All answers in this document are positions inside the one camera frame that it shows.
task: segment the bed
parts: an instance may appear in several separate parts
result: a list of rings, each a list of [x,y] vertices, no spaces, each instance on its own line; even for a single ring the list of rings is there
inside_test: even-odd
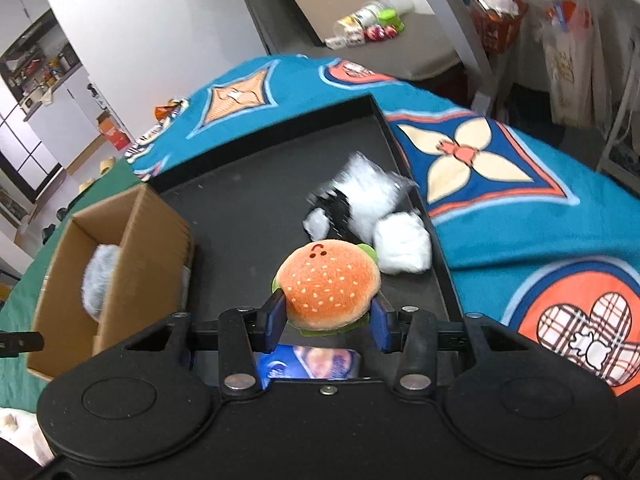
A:
[[[640,202],[608,178],[491,119],[341,59],[261,57],[194,92],[76,205],[292,116],[372,94],[409,162],[460,305],[607,381],[640,383]],[[60,229],[0,312],[28,330]],[[0,406],[35,410],[44,384],[0,360]]]

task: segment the orange plastic basket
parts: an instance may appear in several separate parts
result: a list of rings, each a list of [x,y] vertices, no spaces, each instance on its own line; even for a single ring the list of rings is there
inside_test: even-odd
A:
[[[520,33],[522,19],[529,10],[529,4],[522,0],[513,0],[518,4],[520,13],[515,18],[494,18],[484,12],[471,10],[471,19],[476,26],[482,46],[488,52],[503,54]]]

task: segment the blue tissue pack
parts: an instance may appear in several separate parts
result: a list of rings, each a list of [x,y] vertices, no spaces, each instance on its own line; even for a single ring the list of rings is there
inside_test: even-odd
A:
[[[271,379],[351,379],[358,376],[360,355],[342,348],[278,345],[256,359],[266,388]]]

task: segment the plush toy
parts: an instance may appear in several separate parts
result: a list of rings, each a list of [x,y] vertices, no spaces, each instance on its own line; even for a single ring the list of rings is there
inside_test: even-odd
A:
[[[320,332],[360,319],[380,290],[380,272],[371,254],[342,240],[311,242],[295,250],[274,281],[287,298],[290,322]]]

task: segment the plaid heart pattern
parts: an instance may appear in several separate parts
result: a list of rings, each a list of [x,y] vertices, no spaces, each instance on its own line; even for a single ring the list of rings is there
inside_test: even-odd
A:
[[[556,304],[538,320],[541,345],[607,381],[612,388],[640,370],[640,344],[629,342],[631,310],[619,293],[600,296],[589,315],[571,304]]]

